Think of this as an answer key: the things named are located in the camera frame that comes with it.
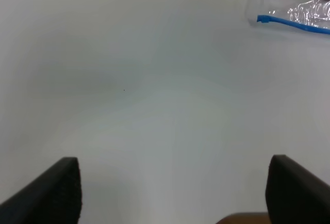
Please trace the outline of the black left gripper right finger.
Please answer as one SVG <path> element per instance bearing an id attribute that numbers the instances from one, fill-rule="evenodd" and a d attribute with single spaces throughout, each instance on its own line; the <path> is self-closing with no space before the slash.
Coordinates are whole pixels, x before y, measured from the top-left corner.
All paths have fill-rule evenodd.
<path id="1" fill-rule="evenodd" d="M 329 223 L 329 185 L 285 155 L 273 155 L 266 185 L 272 223 Z"/>

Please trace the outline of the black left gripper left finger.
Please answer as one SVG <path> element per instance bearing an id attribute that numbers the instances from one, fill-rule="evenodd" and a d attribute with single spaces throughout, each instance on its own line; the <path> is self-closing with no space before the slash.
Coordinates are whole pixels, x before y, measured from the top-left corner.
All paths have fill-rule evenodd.
<path id="1" fill-rule="evenodd" d="M 78 223 L 82 197 L 78 158 L 63 157 L 1 204 L 1 223 Z"/>

